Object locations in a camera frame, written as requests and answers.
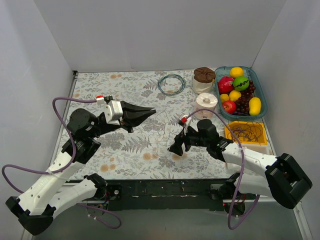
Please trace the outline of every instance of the floral tablecloth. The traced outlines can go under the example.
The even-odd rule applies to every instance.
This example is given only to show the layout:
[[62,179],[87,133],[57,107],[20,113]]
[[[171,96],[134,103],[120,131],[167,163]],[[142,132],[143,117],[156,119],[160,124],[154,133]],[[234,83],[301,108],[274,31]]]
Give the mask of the floral tablecloth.
[[[158,80],[171,73],[181,75],[187,82],[183,92],[174,97],[158,89]],[[192,77],[193,70],[79,73],[74,98],[90,100],[100,94],[112,95],[116,100],[154,107],[156,114],[134,128],[134,133],[118,129],[98,138],[101,147],[70,179],[82,180],[84,175],[93,173],[117,180],[228,178],[231,173],[225,163],[212,158],[204,147],[191,147],[181,157],[167,150],[182,129],[177,119],[194,110],[198,95],[191,89]],[[174,91],[180,84],[179,80],[168,78],[163,89]],[[96,103],[71,102],[67,121],[77,108],[86,108],[96,116],[103,110]],[[191,126],[195,128],[197,121],[193,117]],[[224,136],[222,122],[216,116],[211,121]],[[64,131],[60,147],[67,140]]]

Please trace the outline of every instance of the brown cloth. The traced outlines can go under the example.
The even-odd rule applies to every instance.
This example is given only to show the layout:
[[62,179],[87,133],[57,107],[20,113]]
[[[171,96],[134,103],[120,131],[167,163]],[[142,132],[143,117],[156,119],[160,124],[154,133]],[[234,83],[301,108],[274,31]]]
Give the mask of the brown cloth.
[[213,80],[216,78],[216,74],[213,70],[207,67],[199,67],[194,70],[194,79],[200,83],[212,83]]

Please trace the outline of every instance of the red apple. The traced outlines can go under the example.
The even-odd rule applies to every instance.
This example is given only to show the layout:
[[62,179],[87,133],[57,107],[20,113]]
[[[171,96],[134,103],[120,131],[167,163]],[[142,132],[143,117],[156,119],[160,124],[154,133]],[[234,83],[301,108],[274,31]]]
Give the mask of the red apple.
[[234,89],[234,79],[230,76],[223,76],[218,82],[218,89],[220,94],[230,93]]
[[233,114],[237,109],[237,105],[230,100],[223,102],[222,107],[228,114]]

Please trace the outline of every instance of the yellow basket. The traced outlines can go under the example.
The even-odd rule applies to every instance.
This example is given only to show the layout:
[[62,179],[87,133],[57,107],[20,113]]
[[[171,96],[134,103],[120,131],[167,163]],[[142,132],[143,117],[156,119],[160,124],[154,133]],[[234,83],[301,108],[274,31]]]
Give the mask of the yellow basket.
[[[250,121],[233,121],[228,124],[229,127],[232,129],[241,129],[244,131],[241,134],[238,134],[238,138],[241,143],[243,144],[259,144],[259,145],[268,145],[267,136],[266,136],[266,129],[265,125],[262,122],[250,122]],[[231,132],[228,128],[224,127],[225,138],[226,139],[233,139]],[[251,136],[258,136],[256,139],[249,140]]]

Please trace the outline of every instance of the yellow bin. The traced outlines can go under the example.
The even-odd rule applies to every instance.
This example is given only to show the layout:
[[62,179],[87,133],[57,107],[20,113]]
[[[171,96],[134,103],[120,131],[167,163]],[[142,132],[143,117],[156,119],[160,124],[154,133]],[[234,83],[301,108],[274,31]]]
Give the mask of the yellow bin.
[[[262,122],[233,121],[228,124],[243,144],[268,145],[265,125]],[[225,138],[236,140],[228,128],[224,127]]]

